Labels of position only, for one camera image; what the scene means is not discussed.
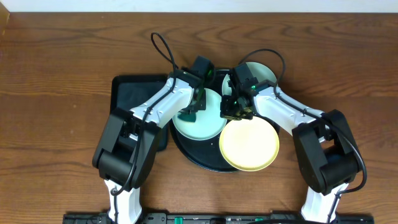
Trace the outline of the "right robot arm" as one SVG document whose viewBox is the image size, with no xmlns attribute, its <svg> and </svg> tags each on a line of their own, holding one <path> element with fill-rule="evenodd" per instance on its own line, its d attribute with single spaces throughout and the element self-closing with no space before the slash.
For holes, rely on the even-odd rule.
<svg viewBox="0 0 398 224">
<path fill-rule="evenodd" d="M 343 194 L 361 190 L 368 178 L 344 114 L 309 108 L 287 96 L 276 83 L 233 83 L 221 97 L 220 115 L 232 124 L 262 116 L 287 131 L 308 185 L 301 216 L 307 223 L 334 223 Z"/>
</svg>

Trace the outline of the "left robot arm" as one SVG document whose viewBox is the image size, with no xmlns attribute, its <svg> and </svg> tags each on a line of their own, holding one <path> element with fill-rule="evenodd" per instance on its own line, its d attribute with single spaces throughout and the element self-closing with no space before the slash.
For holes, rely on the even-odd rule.
<svg viewBox="0 0 398 224">
<path fill-rule="evenodd" d="M 140 187 L 154 164 L 163 127 L 197 98 L 212 74 L 188 68 L 174 70 L 147 101 L 124 110 L 115 108 L 93 155 L 92 165 L 108 188 L 112 223 L 136 223 L 142 213 Z"/>
</svg>

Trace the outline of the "green yellow sponge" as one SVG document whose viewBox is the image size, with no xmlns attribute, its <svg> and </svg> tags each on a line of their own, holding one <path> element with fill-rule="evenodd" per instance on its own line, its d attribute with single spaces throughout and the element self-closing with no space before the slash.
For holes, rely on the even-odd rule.
<svg viewBox="0 0 398 224">
<path fill-rule="evenodd" d="M 177 115 L 177 118 L 189 123 L 194 123 L 197 120 L 196 112 L 183 111 Z"/>
</svg>

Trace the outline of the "yellow plate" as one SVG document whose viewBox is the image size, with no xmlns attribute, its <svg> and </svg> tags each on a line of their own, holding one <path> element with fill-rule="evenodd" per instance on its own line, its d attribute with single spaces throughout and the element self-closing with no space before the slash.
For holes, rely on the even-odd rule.
<svg viewBox="0 0 398 224">
<path fill-rule="evenodd" d="M 254 172 L 271 165 L 278 155 L 280 142 L 269 122 L 253 117 L 230 121 L 221 132 L 219 145 L 221 155 L 231 166 Z"/>
</svg>

